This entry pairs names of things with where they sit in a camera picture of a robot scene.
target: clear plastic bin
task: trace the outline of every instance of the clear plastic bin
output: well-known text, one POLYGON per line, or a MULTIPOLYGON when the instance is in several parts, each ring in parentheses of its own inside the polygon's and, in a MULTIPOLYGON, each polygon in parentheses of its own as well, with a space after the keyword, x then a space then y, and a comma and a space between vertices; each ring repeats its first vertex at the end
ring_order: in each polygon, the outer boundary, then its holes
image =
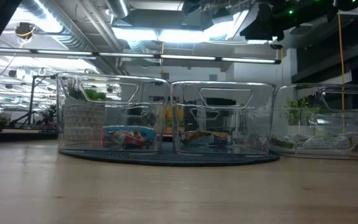
POLYGON ((171 84, 173 143, 178 153, 268 153, 275 86, 263 83, 171 84))
POLYGON ((59 149, 157 152, 169 84, 157 78, 57 75, 59 149))
POLYGON ((358 159, 358 85, 281 87, 270 149, 288 156, 358 159))

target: wooden table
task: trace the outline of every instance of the wooden table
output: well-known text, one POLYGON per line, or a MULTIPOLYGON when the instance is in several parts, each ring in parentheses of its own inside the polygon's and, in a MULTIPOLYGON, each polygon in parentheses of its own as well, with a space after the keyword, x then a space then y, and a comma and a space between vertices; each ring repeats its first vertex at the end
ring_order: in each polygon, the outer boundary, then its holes
POLYGON ((0 223, 358 223, 358 161, 152 167, 0 144, 0 223))

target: dark round mat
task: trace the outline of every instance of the dark round mat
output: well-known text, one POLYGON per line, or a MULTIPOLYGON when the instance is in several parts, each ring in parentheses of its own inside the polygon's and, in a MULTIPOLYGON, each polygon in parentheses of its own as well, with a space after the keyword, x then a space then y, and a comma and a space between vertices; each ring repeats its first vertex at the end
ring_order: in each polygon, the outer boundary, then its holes
POLYGON ((280 158, 280 156, 276 154, 268 154, 266 156, 258 157, 245 156, 242 154, 178 154, 172 151, 172 147, 165 147, 163 151, 155 154, 74 149, 61 149, 59 152, 66 156, 94 161, 151 166, 241 166, 273 162, 280 158))

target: clear plastic container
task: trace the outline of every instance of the clear plastic container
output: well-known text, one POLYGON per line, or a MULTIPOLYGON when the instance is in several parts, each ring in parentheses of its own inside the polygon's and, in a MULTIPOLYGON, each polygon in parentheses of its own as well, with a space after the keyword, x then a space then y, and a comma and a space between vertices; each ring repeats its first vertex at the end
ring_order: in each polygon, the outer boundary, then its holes
POLYGON ((59 73, 59 149, 157 152, 169 84, 157 78, 59 73))
POLYGON ((189 155, 265 156, 274 91, 264 83, 172 83, 174 149, 189 155))
POLYGON ((288 156, 358 159, 358 85, 281 87, 270 149, 288 156))

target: table surface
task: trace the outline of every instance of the table surface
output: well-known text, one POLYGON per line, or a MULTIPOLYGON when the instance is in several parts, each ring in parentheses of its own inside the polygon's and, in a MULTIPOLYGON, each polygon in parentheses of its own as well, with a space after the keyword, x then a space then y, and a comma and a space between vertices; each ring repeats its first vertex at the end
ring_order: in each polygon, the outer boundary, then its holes
POLYGON ((153 167, 1 143, 0 223, 358 223, 358 161, 153 167))

